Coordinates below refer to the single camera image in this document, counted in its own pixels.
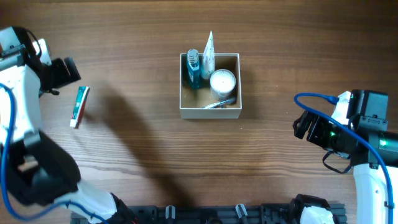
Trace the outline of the green white toothpaste tube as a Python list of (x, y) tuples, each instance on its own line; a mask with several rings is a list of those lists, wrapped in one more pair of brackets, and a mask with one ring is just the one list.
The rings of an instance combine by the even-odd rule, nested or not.
[(75, 100), (72, 117), (70, 120), (70, 127), (77, 128), (83, 116), (86, 100), (90, 92), (89, 86), (80, 86)]

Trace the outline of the white round jar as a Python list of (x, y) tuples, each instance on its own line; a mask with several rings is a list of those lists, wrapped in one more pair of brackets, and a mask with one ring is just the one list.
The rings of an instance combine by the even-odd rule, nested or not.
[(216, 70), (210, 77), (210, 92), (215, 100), (223, 101), (229, 98), (235, 86), (236, 78), (229, 70)]

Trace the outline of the blue white toothbrush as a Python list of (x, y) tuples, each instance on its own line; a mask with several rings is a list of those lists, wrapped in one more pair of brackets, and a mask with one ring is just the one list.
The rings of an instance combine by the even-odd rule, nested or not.
[(218, 107), (224, 107), (224, 105), (230, 105), (236, 102), (236, 97), (229, 98), (227, 100), (219, 101), (217, 103), (211, 103), (203, 107), (203, 109), (212, 109)]

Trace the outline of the white leaf-print cream tube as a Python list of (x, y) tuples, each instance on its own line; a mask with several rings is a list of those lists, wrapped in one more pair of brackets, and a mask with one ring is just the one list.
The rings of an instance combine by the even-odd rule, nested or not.
[(215, 49), (214, 49), (213, 33), (210, 32), (201, 61), (202, 79), (209, 80), (211, 74), (214, 71), (215, 71)]

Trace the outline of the blue mouthwash bottle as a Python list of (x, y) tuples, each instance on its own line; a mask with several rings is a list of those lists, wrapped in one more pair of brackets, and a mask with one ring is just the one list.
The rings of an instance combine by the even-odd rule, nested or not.
[(190, 49), (187, 52), (187, 68), (190, 86), (193, 89), (199, 89), (201, 87), (200, 58), (196, 49)]

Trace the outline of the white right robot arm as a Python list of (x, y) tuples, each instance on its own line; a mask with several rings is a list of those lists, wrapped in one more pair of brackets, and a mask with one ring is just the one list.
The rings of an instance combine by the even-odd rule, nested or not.
[(294, 102), (304, 112), (295, 137), (349, 160), (353, 171), (358, 223), (397, 223), (397, 134), (387, 130), (389, 97), (372, 90), (339, 96), (298, 93)]

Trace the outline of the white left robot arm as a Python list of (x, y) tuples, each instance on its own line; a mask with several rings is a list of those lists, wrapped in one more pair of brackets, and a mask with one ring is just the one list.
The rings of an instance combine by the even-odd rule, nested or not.
[(23, 27), (1, 30), (1, 195), (8, 213), (29, 222), (62, 207), (89, 223), (137, 223), (115, 194), (81, 178), (69, 153), (42, 129), (39, 99), (76, 82), (72, 58), (50, 57)]

